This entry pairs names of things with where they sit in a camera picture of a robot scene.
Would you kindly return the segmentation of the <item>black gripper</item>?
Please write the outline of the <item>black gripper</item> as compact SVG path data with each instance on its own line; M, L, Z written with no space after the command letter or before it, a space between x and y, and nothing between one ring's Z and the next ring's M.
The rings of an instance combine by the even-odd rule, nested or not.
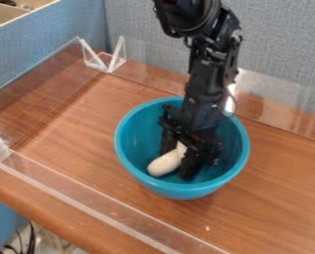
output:
M177 107L172 103L163 105L163 115L159 123L163 127L161 154L165 155L177 147L181 141L187 148L179 178L192 179L203 166L212 166L219 162L223 142L216 136L216 129L224 118L223 103L226 98L217 96L187 95Z

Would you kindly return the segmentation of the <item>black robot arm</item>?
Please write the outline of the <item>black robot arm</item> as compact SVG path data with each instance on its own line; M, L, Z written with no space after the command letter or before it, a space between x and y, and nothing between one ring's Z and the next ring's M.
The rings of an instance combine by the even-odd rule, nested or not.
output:
M216 129L226 118L228 86L236 82L243 36L239 18L223 0L153 0L164 33L191 49L189 80L180 107L164 106L161 152L187 147L179 178L189 180L219 158Z

